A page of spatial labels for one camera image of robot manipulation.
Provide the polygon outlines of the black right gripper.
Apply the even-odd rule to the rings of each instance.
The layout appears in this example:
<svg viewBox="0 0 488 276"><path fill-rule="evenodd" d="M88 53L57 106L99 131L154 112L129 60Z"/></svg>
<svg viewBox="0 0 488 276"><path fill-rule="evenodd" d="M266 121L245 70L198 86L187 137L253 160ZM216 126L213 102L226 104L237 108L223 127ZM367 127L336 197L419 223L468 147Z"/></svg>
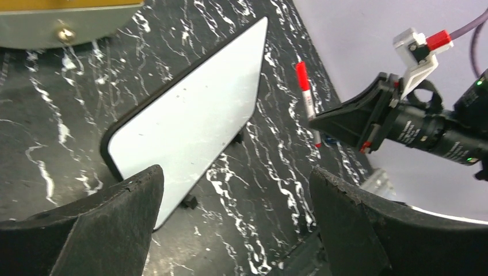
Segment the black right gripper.
<svg viewBox="0 0 488 276"><path fill-rule="evenodd" d="M400 91L400 77L381 72L359 95L317 114L308 126L343 143L360 142L360 152L376 151L386 138L387 118Z"/></svg>

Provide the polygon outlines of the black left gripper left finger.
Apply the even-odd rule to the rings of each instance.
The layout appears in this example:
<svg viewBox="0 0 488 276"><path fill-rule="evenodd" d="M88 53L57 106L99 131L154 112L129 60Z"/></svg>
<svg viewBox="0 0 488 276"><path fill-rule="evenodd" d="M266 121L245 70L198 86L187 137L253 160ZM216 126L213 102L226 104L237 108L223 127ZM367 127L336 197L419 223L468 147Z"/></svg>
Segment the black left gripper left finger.
<svg viewBox="0 0 488 276"><path fill-rule="evenodd" d="M98 193L1 222L2 275L142 275L164 193L161 166Z"/></svg>

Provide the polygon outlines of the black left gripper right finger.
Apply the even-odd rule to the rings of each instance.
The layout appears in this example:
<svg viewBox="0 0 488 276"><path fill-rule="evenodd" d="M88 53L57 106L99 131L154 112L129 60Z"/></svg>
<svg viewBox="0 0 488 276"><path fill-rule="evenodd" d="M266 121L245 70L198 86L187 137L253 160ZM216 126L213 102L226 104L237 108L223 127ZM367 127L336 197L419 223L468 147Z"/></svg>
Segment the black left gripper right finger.
<svg viewBox="0 0 488 276"><path fill-rule="evenodd" d="M390 201L321 167L309 184L333 275L487 274L487 225Z"/></svg>

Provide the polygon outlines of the white whiteboard marker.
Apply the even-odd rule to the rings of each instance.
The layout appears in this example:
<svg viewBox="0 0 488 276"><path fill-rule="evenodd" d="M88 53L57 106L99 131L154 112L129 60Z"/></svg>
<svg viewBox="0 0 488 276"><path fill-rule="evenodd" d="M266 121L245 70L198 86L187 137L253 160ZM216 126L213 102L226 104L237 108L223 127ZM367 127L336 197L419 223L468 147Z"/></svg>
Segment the white whiteboard marker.
<svg viewBox="0 0 488 276"><path fill-rule="evenodd" d="M302 91L302 96L306 108L307 119L311 121L313 118L315 118L315 110L311 89L307 91Z"/></svg>

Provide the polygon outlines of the red marker cap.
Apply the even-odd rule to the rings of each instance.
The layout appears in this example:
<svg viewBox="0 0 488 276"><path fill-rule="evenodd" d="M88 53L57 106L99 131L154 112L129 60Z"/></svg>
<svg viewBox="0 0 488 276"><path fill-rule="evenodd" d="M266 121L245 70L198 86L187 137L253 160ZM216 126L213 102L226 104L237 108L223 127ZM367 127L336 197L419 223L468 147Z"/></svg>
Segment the red marker cap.
<svg viewBox="0 0 488 276"><path fill-rule="evenodd" d="M299 62L295 66L296 77L298 80L299 87L302 91L307 91L310 89L310 84L308 82L308 73L306 69L305 62Z"/></svg>

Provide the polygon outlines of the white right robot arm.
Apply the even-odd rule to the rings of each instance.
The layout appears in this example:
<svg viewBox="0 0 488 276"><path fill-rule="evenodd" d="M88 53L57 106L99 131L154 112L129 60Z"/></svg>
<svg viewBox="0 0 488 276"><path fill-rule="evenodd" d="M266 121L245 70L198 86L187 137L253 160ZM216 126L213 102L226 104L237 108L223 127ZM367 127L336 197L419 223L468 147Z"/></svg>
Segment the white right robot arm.
<svg viewBox="0 0 488 276"><path fill-rule="evenodd" d="M487 179L487 73L456 101L453 110L428 80L418 89L431 93L421 101L414 92L401 98L403 79L381 72L359 95L319 113L309 126L356 150L377 151L385 140L471 166L481 163L476 179Z"/></svg>

